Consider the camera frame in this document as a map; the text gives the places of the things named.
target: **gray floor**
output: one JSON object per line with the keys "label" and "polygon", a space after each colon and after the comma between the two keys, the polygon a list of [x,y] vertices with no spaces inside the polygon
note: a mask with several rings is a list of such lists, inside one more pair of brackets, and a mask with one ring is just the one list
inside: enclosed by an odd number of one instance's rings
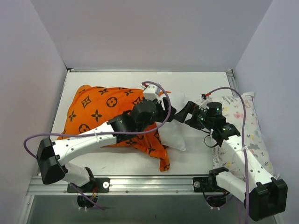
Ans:
{"label": "gray floor", "polygon": [[[78,211],[76,196],[35,196],[29,224],[238,224],[236,199],[220,211],[198,196],[103,196],[106,211]],[[274,218],[259,224],[274,224]]]}

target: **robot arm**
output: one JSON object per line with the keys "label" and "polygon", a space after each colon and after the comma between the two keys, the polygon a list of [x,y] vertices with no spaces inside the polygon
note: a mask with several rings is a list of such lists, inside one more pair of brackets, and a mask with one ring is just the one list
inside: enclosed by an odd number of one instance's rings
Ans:
{"label": "robot arm", "polygon": [[[222,115],[221,103],[212,102],[205,95],[203,98],[206,101],[201,106],[189,101],[174,119],[198,130],[209,130],[211,137],[230,154],[245,176],[245,156],[240,132],[234,125],[226,122],[226,118]],[[189,113],[192,117],[185,121]],[[276,180],[268,173],[247,147],[246,152],[249,174],[249,216],[258,221],[285,211],[286,183],[284,180]],[[209,181],[212,188],[219,187],[229,191],[245,205],[245,182],[234,176],[228,169],[222,167],[211,170]]]}
{"label": "robot arm", "polygon": [[[155,121],[163,122],[166,119],[169,105],[168,101],[163,98],[165,110],[163,109],[158,96],[160,89],[152,84],[144,88],[145,99],[141,103],[135,105],[131,111],[126,111],[97,128],[80,134],[82,138],[56,141],[51,141],[50,138],[43,139],[36,155],[43,183],[51,184],[64,180],[74,183],[85,192],[92,190],[95,179],[91,170],[71,164],[71,160],[83,154],[95,152],[100,147],[131,139],[136,136],[133,133],[142,132]],[[167,121],[172,121],[175,113],[176,109],[171,108]]]}

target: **screw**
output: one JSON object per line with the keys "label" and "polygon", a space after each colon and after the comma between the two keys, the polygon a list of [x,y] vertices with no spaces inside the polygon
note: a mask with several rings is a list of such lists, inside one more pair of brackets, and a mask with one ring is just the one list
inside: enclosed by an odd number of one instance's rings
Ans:
{"label": "screw", "polygon": [[200,182],[199,181],[195,181],[193,185],[194,185],[194,187],[199,188],[200,187]]}
{"label": "screw", "polygon": [[109,188],[109,183],[108,182],[104,182],[103,183],[103,188],[105,188],[105,189]]}

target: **cloth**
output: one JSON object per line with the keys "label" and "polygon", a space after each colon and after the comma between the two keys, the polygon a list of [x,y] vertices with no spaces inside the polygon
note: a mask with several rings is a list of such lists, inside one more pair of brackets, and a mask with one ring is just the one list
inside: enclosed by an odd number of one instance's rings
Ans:
{"label": "cloth", "polygon": [[[124,111],[132,110],[143,98],[143,90],[140,89],[83,85],[77,90],[68,110],[62,133],[81,134],[96,128]],[[156,126],[154,123],[145,130]],[[161,172],[170,168],[167,150],[161,144],[158,130],[108,147],[135,147],[151,157],[159,158]]]}

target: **white cable tie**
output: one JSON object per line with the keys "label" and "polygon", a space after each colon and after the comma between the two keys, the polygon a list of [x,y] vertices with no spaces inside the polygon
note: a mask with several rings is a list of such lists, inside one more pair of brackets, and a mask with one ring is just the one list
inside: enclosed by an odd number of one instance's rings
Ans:
{"label": "white cable tie", "polygon": [[95,130],[94,130],[94,129],[93,129],[93,133],[94,133],[94,135],[95,135],[95,138],[97,139],[97,143],[99,143],[99,142],[100,142],[100,140],[98,139],[97,133],[95,132]]}
{"label": "white cable tie", "polygon": [[246,151],[249,150],[249,149],[247,148],[247,146],[244,146],[243,148],[234,151],[234,154],[233,154],[233,161],[235,161],[235,155],[236,155],[236,153],[238,153],[238,152],[240,152],[240,151],[244,152],[244,149],[246,149]]}

